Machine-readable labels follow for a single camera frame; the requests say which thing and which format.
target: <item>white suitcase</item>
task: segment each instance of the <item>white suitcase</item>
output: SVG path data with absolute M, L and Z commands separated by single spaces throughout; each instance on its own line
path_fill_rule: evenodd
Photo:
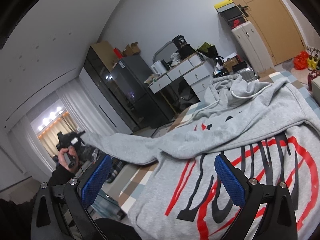
M 232 33 L 240 43 L 256 73 L 273 67 L 271 56 L 251 22 L 239 25 L 232 30 Z

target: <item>yellow object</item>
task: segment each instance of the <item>yellow object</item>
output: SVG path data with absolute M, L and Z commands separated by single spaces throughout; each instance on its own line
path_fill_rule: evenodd
M 217 3 L 214 5 L 215 9 L 218 10 L 219 8 L 223 7 L 223 6 L 226 6 L 230 3 L 233 3 L 232 0 L 224 0 L 223 2 L 220 2 L 220 3 Z
M 316 57 L 310 56 L 307 58 L 308 68 L 311 70 L 316 70 L 318 65 L 318 59 Z
M 317 65 L 318 65 L 318 59 L 316 57 L 313 57 L 313 59 L 311 60 L 311 69 L 316 70 Z

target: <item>wooden door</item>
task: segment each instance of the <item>wooden door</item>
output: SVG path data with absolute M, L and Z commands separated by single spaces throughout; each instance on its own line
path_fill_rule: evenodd
M 256 27 L 274 65 L 297 56 L 305 49 L 301 33 L 281 0 L 233 0 L 248 6 L 246 19 Z

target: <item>beige curtain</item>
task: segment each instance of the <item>beige curtain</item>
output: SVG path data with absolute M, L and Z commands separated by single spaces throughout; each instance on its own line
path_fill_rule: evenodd
M 51 124 L 46 130 L 38 136 L 39 140 L 47 150 L 49 155 L 53 157 L 58 154 L 56 145 L 58 144 L 58 132 L 63 134 L 70 133 L 78 128 L 78 125 L 72 119 L 68 112 L 59 117 L 53 124 Z

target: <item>red graphic print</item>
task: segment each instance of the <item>red graphic print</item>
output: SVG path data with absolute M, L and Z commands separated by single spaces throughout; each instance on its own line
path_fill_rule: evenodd
M 205 125 L 201 125 L 201 129 L 205 130 L 206 126 Z M 272 145 L 276 145 L 276 140 L 274 138 L 272 138 L 271 140 L 267 141 L 268 146 L 272 146 Z M 306 219 L 306 217 L 309 215 L 309 213 L 311 212 L 311 210 L 314 208 L 314 206 L 316 205 L 316 201 L 318 199 L 318 194 L 319 194 L 319 177 L 318 177 L 318 170 L 316 167 L 316 163 L 313 160 L 313 158 L 311 157 L 310 153 L 303 148 L 302 146 L 300 146 L 297 142 L 297 139 L 295 137 L 290 137 L 288 138 L 288 143 L 289 144 L 293 144 L 295 147 L 295 150 L 297 152 L 298 155 L 300 155 L 302 157 L 302 160 L 298 163 L 298 169 L 300 169 L 300 167 L 302 166 L 303 162 L 306 163 L 306 165 L 308 166 L 309 170 L 310 170 L 310 181 L 311 181 L 311 198 L 310 201 L 307 203 L 305 210 L 303 211 L 301 217 L 297 220 L 297 227 L 298 230 L 300 230 L 303 226 L 303 221 Z M 262 141 L 262 145 L 264 147 L 266 147 L 266 143 L 265 141 Z M 285 141 L 281 140 L 280 141 L 280 146 L 281 147 L 286 147 L 287 144 Z M 252 148 L 253 149 L 253 154 L 255 154 L 256 152 L 259 151 L 259 146 L 255 146 Z M 248 158 L 251 156 L 251 150 L 247 150 L 245 152 L 245 158 Z M 192 166 L 188 172 L 188 175 L 186 176 L 186 173 L 188 171 L 189 165 L 190 165 L 191 160 L 189 160 L 181 174 L 180 180 L 178 182 L 178 185 L 173 193 L 172 199 L 169 203 L 169 206 L 165 212 L 165 215 L 168 216 L 172 210 L 172 208 L 175 206 L 175 204 L 177 203 L 181 192 L 183 191 L 184 187 L 186 186 L 188 179 L 193 171 L 194 166 L 196 165 L 196 161 L 193 160 Z M 236 158 L 234 161 L 231 162 L 231 164 L 233 166 L 238 165 L 241 162 L 241 156 Z M 257 176 L 256 179 L 258 181 L 261 181 L 261 179 L 263 178 L 263 176 L 265 175 L 265 170 L 263 169 Z M 293 182 L 293 176 L 295 175 L 295 169 L 293 169 L 291 171 L 291 173 L 289 174 L 288 178 L 286 179 L 286 184 L 288 187 L 290 187 L 290 185 Z M 234 217 L 232 217 L 229 221 L 227 221 L 222 227 L 220 227 L 219 229 L 217 229 L 215 232 L 213 232 L 212 234 L 209 234 L 209 229 L 207 226 L 207 223 L 204 221 L 204 218 L 207 215 L 207 207 L 208 204 L 211 203 L 211 201 L 213 200 L 215 194 L 216 194 L 216 188 L 217 188 L 217 180 L 215 181 L 215 183 L 212 185 L 212 188 L 209 192 L 209 195 L 207 196 L 207 199 L 205 200 L 205 202 L 200 206 L 199 211 L 198 211 L 198 218 L 197 218 L 197 228 L 199 231 L 199 235 L 200 235 L 200 240 L 208 240 L 209 236 L 214 235 L 215 233 L 220 232 L 221 230 L 227 228 L 228 226 L 231 225 L 231 223 L 233 222 L 233 220 L 236 218 L 238 212 L 236 213 L 236 215 Z M 261 208 L 257 215 L 256 218 L 261 217 L 265 212 L 265 207 Z

